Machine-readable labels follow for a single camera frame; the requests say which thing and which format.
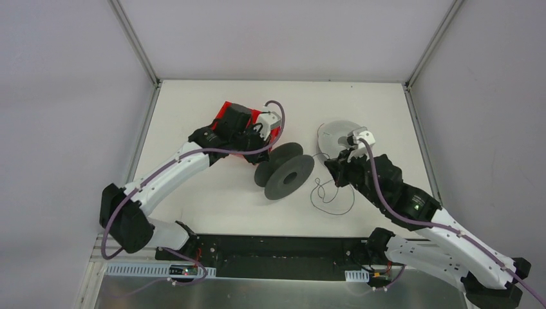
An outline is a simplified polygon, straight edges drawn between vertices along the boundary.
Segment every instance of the black mount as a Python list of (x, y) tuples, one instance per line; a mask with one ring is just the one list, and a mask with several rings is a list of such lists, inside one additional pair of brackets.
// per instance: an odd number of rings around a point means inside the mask
[[(106, 228), (112, 213), (127, 196), (123, 188), (111, 183), (102, 191), (100, 204), (100, 226)], [(153, 235), (154, 226), (148, 222), (140, 210), (140, 202), (129, 199), (121, 208), (110, 228), (110, 235), (127, 253), (135, 253), (144, 248)]]
[[(516, 267), (516, 275), (521, 279), (527, 278), (531, 271), (531, 264), (522, 257), (512, 259)], [(515, 285), (517, 282), (515, 279), (511, 283), (506, 283), (505, 290), (484, 287), (470, 272), (466, 277), (461, 278), (461, 282), (466, 290), (466, 298), (482, 309), (515, 309), (520, 305), (523, 295), (523, 292)]]
[[(365, 238), (306, 238), (198, 234), (178, 252), (216, 268), (217, 277), (345, 281), (345, 270), (369, 263)], [(155, 259), (179, 261), (165, 250)]]
[[(338, 187), (352, 185), (394, 224), (408, 230), (423, 229), (424, 227), (420, 225), (398, 220), (387, 211), (379, 200), (373, 184), (371, 162), (366, 156), (352, 158), (351, 162), (348, 162), (351, 151), (352, 149), (346, 149), (341, 151), (337, 158), (325, 161), (325, 166), (334, 178), (335, 185)], [(386, 154), (374, 159), (379, 186), (383, 197), (392, 209), (405, 218), (430, 222), (436, 210), (442, 208), (440, 202), (425, 191), (404, 183), (402, 170), (394, 166)]]
[[(221, 118), (206, 127), (195, 130), (189, 136), (189, 142), (195, 142), (202, 148), (220, 148), (235, 151), (251, 151), (260, 149), (269, 144), (270, 140), (264, 140), (255, 130), (261, 124), (250, 124), (252, 111), (239, 104), (228, 106)], [(209, 155), (210, 165), (221, 158), (228, 156), (223, 153), (206, 153)], [(245, 159), (252, 164), (269, 160), (268, 151), (258, 154), (245, 155)]]

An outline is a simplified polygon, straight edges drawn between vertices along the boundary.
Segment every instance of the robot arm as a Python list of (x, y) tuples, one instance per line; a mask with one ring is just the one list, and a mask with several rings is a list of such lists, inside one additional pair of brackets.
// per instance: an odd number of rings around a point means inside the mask
[[(482, 309), (517, 307), (522, 291), (514, 285), (510, 272), (525, 279), (531, 268), (529, 262), (523, 258), (509, 258), (480, 241), (432, 196), (404, 183), (402, 171), (385, 154), (374, 158), (375, 167), (372, 167), (372, 161), (366, 155), (375, 139), (366, 128), (355, 130), (348, 141), (353, 149), (341, 151), (337, 158), (325, 162), (336, 185), (352, 185), (394, 224), (415, 231), (438, 245), (437, 248), (413, 245), (378, 228), (366, 243), (369, 251), (448, 282), (465, 292), (467, 298)], [(375, 188), (374, 173), (377, 173), (382, 192)], [(500, 260), (503, 266), (491, 256)]]
[[(147, 175), (119, 188), (113, 183), (102, 192), (100, 224), (106, 229), (118, 205), (109, 233), (128, 253), (148, 247), (178, 250), (194, 234), (182, 222), (148, 218), (155, 207), (186, 180), (233, 151), (267, 147), (279, 134), (281, 117), (226, 102), (211, 125), (197, 129), (164, 163)], [(244, 155), (252, 164), (268, 160), (268, 150)]]

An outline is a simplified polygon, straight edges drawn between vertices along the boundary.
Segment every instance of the metal frame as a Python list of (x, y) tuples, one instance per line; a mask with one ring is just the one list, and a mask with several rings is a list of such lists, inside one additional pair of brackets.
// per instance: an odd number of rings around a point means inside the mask
[(356, 80), (356, 79), (176, 79), (176, 78), (161, 78), (160, 81), (165, 80), (213, 80), (213, 81), (231, 81), (231, 80), (237, 80), (237, 81), (251, 81), (251, 82), (365, 82), (368, 84), (404, 84), (406, 83), (406, 80)]
[(444, 37), (444, 35), (447, 32), (447, 29), (449, 28), (449, 25), (455, 18), (456, 14), (458, 13), (459, 9), (463, 5), (465, 0), (454, 0), (453, 3), (451, 3), (451, 6), (449, 7), (449, 10), (447, 11), (446, 15), (444, 16), (444, 19), (440, 23), (440, 26), (432, 36), (432, 39), (428, 43), (425, 52), (423, 53), (423, 56), (421, 56), (421, 59), (419, 59), (419, 62), (415, 66), (415, 69), (413, 70), (413, 73), (411, 73), (411, 76), (409, 77), (406, 86), (408, 87), (409, 91), (411, 91), (411, 87), (413, 87), (415, 81), (419, 78), (419, 75), (421, 74), (423, 68), (428, 63), (428, 61), (431, 58), (432, 53), (436, 50), (436, 47)]
[(432, 190), (432, 195), (434, 196), (434, 198), (441, 202), (442, 199), (440, 198), (438, 183), (436, 182), (436, 176), (434, 175), (434, 169), (432, 168), (432, 162), (430, 160), (425, 133), (419, 121), (419, 116), (417, 114), (417, 110), (415, 109), (415, 105), (411, 97), (411, 92), (408, 90), (407, 86), (403, 86), (403, 88), (404, 94), (406, 95), (406, 101), (408, 102), (411, 122), (413, 123), (413, 128), (415, 129), (415, 134), (417, 135), (417, 142), (419, 143), (419, 149), (421, 150), (421, 156), (423, 157), (423, 162), (425, 164), (425, 170), (427, 173), (428, 182), (430, 184), (430, 189)]
[(120, 0), (108, 0), (108, 3), (110, 4), (110, 7), (112, 7), (112, 11), (116, 15), (116, 18), (118, 19), (127, 40), (129, 41), (129, 44), (133, 47), (136, 57), (139, 59), (154, 87), (157, 88), (159, 78), (157, 77), (157, 74), (150, 63), (150, 59), (148, 59), (146, 52), (144, 52), (144, 48), (142, 47), (142, 44), (140, 43), (140, 40), (138, 39), (138, 36), (135, 33), (131, 22), (129, 21), (129, 18), (127, 17), (127, 14), (125, 13)]
[(135, 178), (138, 161), (140, 160), (140, 155), (142, 154), (142, 149), (144, 148), (144, 142), (146, 141), (146, 135), (148, 134), (148, 129), (150, 128), (150, 122), (152, 121), (153, 112), (157, 104), (157, 98), (159, 97), (159, 91), (161, 91), (162, 84), (162, 82), (159, 82), (159, 84), (155, 86), (152, 93), (150, 104), (148, 105), (148, 109), (144, 117), (144, 122), (142, 123), (141, 130), (138, 134), (138, 141), (136, 143), (135, 152), (133, 153), (133, 155), (131, 156), (131, 160), (129, 161), (129, 170), (127, 171), (127, 175), (125, 177), (125, 183), (132, 182)]

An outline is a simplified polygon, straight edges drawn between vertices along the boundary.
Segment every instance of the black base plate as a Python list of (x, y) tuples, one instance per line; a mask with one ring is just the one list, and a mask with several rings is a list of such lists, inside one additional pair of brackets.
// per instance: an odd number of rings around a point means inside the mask
[[(364, 239), (199, 234), (180, 252), (193, 258), (200, 248), (200, 262), (216, 268), (218, 277), (344, 281), (345, 270), (360, 270), (360, 263), (369, 262)], [(185, 252), (187, 246), (193, 254)], [(164, 250), (156, 250), (155, 258), (180, 260)]]

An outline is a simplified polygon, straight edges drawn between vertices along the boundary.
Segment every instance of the purple cable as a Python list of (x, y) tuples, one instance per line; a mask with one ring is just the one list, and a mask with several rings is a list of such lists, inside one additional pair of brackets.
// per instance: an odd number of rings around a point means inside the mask
[(379, 179), (377, 177), (377, 170), (375, 168), (375, 159), (373, 158), (373, 153), (372, 153), (372, 148), (370, 147), (370, 145), (367, 143), (367, 141), (365, 141), (363, 138), (360, 138), (359, 139), (362, 143), (364, 143), (364, 146), (366, 146), (366, 150), (368, 151), (368, 154), (369, 154), (369, 157), (370, 157), (370, 162), (372, 163), (372, 176), (373, 176), (373, 184), (375, 186), (375, 190), (377, 191), (377, 196), (379, 197), (379, 200), (381, 201), (381, 204), (383, 204), (383, 207), (385, 207), (385, 209), (391, 214), (393, 215), (395, 218), (397, 218), (398, 220), (401, 220), (403, 222), (406, 222), (406, 223), (410, 223), (410, 224), (414, 224), (414, 225), (420, 225), (420, 226), (423, 226), (423, 227), (438, 227), (440, 229), (444, 229), (444, 230), (448, 230), (450, 232), (453, 232), (455, 234), (457, 234), (457, 236), (461, 237), (461, 238), (464, 238), (466, 239), (468, 242), (470, 242), (471, 244), (473, 244), (476, 248), (480, 249), (480, 251), (482, 251), (484, 254), (486, 254), (486, 256), (489, 256), (498, 266), (500, 266), (501, 269), (504, 269), (504, 271), (506, 271), (510, 276), (512, 276), (517, 282), (519, 282), (527, 291), (529, 291), (529, 293), (534, 297), (536, 298), (536, 300), (539, 301), (539, 303), (544, 307), (546, 308), (546, 300), (544, 300), (544, 298), (540, 295), (538, 295), (538, 293), (533, 289), (531, 288), (529, 285), (527, 285), (527, 283), (524, 283), (523, 280), (518, 276), (516, 275), (512, 270), (506, 268), (506, 265), (504, 263), (502, 263), (502, 261), (500, 259), (498, 259), (495, 255), (493, 255), (490, 251), (488, 251), (484, 246), (482, 246), (479, 242), (477, 242), (475, 239), (473, 239), (472, 237), (468, 236), (468, 235), (465, 235), (465, 234), (461, 234), (461, 231), (460, 230), (457, 230), (453, 227), (450, 227), (449, 225), (444, 225), (444, 224), (441, 224), (441, 223), (433, 223), (433, 222), (423, 222), (423, 221), (417, 221), (417, 220), (412, 220), (412, 219), (407, 219), (407, 218), (404, 218), (402, 217), (401, 215), (397, 214), (390, 206), (389, 204), (387, 203), (387, 201), (385, 200), (385, 197), (383, 197), (383, 193), (381, 192), (381, 187), (379, 186)]
[(380, 287), (380, 288), (376, 288), (375, 290), (374, 290), (374, 289), (369, 289), (369, 290), (365, 291), (365, 292), (362, 293), (362, 294), (355, 294), (355, 293), (351, 292), (351, 290), (347, 290), (347, 291), (349, 291), (349, 293), (350, 293), (351, 295), (357, 296), (357, 297), (362, 297), (362, 296), (364, 296), (364, 295), (366, 295), (366, 294), (369, 294), (369, 293), (371, 293), (371, 292), (377, 292), (377, 291), (381, 291), (381, 290), (387, 292), (388, 289), (389, 289), (391, 286), (393, 286), (394, 283), (397, 282), (397, 281), (400, 279), (400, 277), (402, 276), (402, 273), (404, 272), (405, 269), (406, 269), (406, 266), (405, 266), (405, 265), (402, 265), (402, 268), (400, 269), (400, 271), (398, 272), (398, 274), (396, 275), (396, 277), (393, 279), (393, 281), (391, 281), (391, 283), (389, 283), (389, 284), (386, 285), (386, 286), (382, 286), (382, 287)]
[[(233, 150), (226, 150), (226, 149), (219, 149), (219, 148), (203, 148), (203, 149), (196, 149), (192, 151), (188, 151), (187, 153), (184, 153), (178, 157), (178, 160), (173, 159), (172, 161), (167, 162), (165, 165), (161, 166), (157, 171), (155, 171), (152, 175), (150, 175), (148, 178), (146, 178), (142, 183), (140, 183), (140, 188), (145, 187), (150, 181), (152, 181), (154, 178), (156, 178), (159, 174), (164, 172), (167, 168), (169, 168), (171, 165), (175, 164), (176, 162), (183, 160), (184, 158), (187, 158), (188, 156), (195, 155), (196, 153), (227, 153), (228, 155), (256, 155), (258, 153), (264, 152), (267, 149), (270, 149), (277, 141), (281, 138), (281, 135), (283, 134), (283, 131), (285, 129), (285, 109), (283, 106), (275, 101), (270, 100), (265, 103), (265, 106), (268, 106), (269, 104), (275, 104), (279, 107), (281, 110), (281, 128), (279, 130), (279, 135), (269, 143), (269, 145), (266, 145), (260, 149), (252, 150), (252, 151), (233, 151)], [(104, 228), (104, 235), (102, 237), (102, 241), (100, 242), (100, 253), (102, 254), (102, 258), (109, 260), (113, 259), (115, 256), (120, 254), (123, 251), (123, 248), (119, 248), (116, 252), (114, 252), (111, 256), (106, 254), (106, 240), (108, 238), (108, 234), (110, 233), (110, 229), (112, 228), (112, 224), (114, 223), (115, 218), (121, 211), (121, 208), (138, 192), (138, 188), (133, 189), (122, 201), (119, 203), (118, 207), (112, 212), (112, 215), (110, 216), (110, 219), (106, 223), (106, 227)]]
[[(185, 259), (186, 261), (190, 261), (192, 263), (194, 263), (195, 265), (197, 265), (197, 267), (200, 267), (204, 273), (203, 273), (203, 276), (202, 277), (199, 277), (197, 279), (193, 279), (192, 281), (190, 282), (177, 282), (177, 281), (173, 281), (174, 285), (176, 286), (187, 286), (187, 285), (195, 285), (203, 280), (205, 280), (205, 278), (209, 275), (209, 272), (207, 271), (207, 269), (201, 264), (199, 263), (198, 261), (190, 258), (190, 257), (187, 257), (183, 254), (180, 254), (176, 251), (174, 251), (173, 249), (169, 249), (169, 248), (164, 248), (164, 250), (170, 252), (171, 254), (174, 254), (176, 255), (177, 257), (181, 258), (181, 259)], [(136, 293), (139, 293), (143, 290), (145, 290), (146, 288), (150, 287), (151, 285), (154, 285), (156, 284), (157, 282), (160, 282), (160, 281), (168, 281), (169, 278), (165, 279), (165, 278), (158, 278), (158, 279), (155, 279), (154, 281), (152, 282), (148, 282), (146, 283), (145, 285), (141, 286), (140, 288), (137, 288), (136, 290), (134, 291), (130, 291), (129, 293), (126, 293), (126, 294), (123, 294), (123, 295), (112, 295), (112, 294), (109, 294), (109, 293), (105, 293), (108, 297), (110, 298), (125, 298), (125, 297), (129, 297), (131, 295), (134, 295)]]

